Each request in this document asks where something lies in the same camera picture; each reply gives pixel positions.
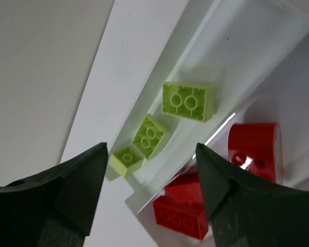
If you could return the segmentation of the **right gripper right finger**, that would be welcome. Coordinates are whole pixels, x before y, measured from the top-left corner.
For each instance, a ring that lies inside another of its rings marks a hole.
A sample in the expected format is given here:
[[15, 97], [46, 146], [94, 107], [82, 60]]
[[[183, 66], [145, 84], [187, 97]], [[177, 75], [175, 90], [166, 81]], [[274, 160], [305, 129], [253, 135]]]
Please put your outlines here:
[[309, 191], [267, 181], [201, 143], [196, 165], [216, 246], [309, 246]]

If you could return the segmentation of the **pale yellow sloped lego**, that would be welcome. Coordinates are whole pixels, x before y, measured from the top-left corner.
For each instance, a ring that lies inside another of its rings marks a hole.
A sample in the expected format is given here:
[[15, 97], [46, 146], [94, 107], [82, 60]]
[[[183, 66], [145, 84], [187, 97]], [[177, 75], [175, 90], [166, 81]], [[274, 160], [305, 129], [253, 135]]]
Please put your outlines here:
[[151, 114], [146, 114], [136, 131], [132, 144], [141, 155], [150, 160], [165, 147], [171, 132]]

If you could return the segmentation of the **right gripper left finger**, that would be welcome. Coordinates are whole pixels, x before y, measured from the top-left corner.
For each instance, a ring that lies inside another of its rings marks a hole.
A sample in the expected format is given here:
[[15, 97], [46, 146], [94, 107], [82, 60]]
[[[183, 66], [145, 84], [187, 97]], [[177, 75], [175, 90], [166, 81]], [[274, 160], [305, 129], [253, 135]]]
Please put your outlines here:
[[83, 246], [108, 163], [106, 143], [0, 186], [0, 246]]

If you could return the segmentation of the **red long lego brick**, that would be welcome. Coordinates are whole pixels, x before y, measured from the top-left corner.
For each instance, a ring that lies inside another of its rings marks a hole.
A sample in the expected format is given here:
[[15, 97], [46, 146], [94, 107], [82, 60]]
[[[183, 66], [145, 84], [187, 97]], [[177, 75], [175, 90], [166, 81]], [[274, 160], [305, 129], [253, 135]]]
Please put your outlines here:
[[203, 240], [209, 231], [204, 206], [199, 203], [180, 203], [160, 196], [153, 201], [156, 223], [160, 226]]

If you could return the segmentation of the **red rounded lego brick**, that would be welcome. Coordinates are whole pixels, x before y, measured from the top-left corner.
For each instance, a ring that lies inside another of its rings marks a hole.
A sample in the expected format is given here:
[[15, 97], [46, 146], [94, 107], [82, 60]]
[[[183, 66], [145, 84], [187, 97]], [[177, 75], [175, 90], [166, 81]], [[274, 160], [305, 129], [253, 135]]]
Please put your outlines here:
[[229, 162], [273, 183], [283, 184], [282, 142], [276, 122], [235, 123], [228, 136]]

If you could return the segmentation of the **pale yellow small lego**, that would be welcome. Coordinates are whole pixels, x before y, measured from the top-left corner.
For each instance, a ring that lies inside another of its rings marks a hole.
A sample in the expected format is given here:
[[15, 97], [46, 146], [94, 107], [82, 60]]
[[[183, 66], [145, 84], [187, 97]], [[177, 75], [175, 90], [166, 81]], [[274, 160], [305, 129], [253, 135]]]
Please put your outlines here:
[[125, 178], [139, 170], [144, 158], [132, 146], [126, 146], [110, 154], [109, 165]]

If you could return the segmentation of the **lime green lego brick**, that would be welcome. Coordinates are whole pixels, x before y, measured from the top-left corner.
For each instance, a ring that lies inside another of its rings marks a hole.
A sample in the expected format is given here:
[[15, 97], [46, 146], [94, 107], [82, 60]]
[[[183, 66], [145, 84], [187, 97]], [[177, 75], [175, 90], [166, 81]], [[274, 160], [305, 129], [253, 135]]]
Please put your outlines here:
[[162, 86], [162, 113], [206, 122], [215, 114], [216, 87], [165, 82]]

